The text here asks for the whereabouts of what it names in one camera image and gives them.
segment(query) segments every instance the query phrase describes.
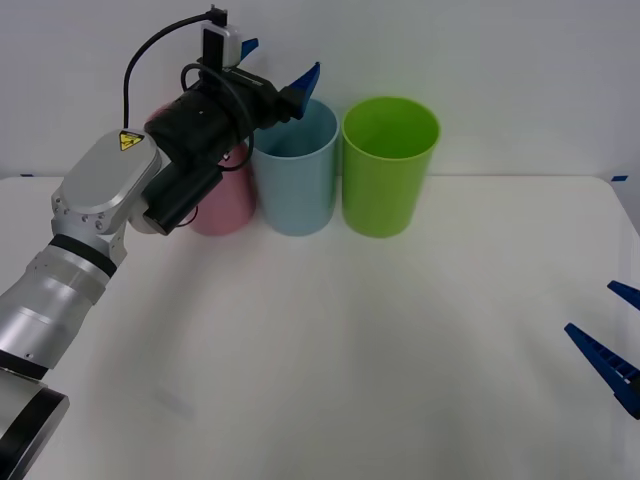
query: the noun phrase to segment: pink cup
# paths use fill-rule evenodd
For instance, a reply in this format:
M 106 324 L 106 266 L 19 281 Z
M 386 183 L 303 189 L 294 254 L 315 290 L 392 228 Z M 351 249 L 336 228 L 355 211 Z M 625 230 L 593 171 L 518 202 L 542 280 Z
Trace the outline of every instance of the pink cup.
M 241 143 L 231 151 L 231 158 L 221 165 L 233 167 L 247 154 Z M 236 172 L 225 172 L 222 180 L 198 205 L 198 215 L 191 228 L 201 235 L 228 235 L 244 227 L 256 211 L 256 195 L 249 165 Z

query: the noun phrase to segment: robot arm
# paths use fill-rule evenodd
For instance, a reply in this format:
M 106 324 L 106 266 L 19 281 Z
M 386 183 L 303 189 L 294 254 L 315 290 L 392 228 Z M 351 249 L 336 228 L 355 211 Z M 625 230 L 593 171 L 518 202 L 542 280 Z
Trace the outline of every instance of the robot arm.
M 301 118 L 319 65 L 277 91 L 237 68 L 226 12 L 203 25 L 200 80 L 145 125 L 103 136 L 51 197 L 53 239 L 0 296 L 0 480 L 23 478 L 69 407 L 40 383 L 126 257 L 127 223 L 168 235 L 222 180 L 255 128 Z

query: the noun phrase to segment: warning sticker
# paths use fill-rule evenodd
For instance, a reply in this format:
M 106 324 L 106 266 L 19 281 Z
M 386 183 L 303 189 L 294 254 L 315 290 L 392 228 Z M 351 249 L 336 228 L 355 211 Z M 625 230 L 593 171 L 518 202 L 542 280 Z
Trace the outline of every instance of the warning sticker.
M 120 132 L 120 150 L 124 152 L 125 150 L 130 149 L 134 145 L 140 143 L 143 138 L 144 135 L 139 135 L 133 132 L 125 132 L 124 130 L 122 130 Z

